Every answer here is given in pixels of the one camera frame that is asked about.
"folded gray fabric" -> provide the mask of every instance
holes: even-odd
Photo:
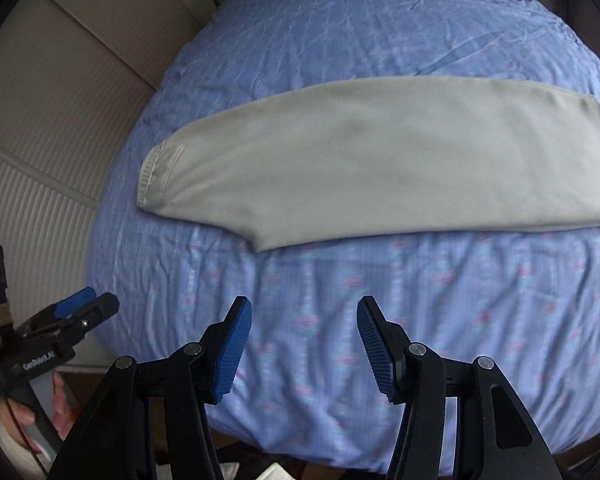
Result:
[[[488,78],[311,86],[179,129],[147,155],[138,205],[223,227],[257,250],[600,225],[600,104]]]

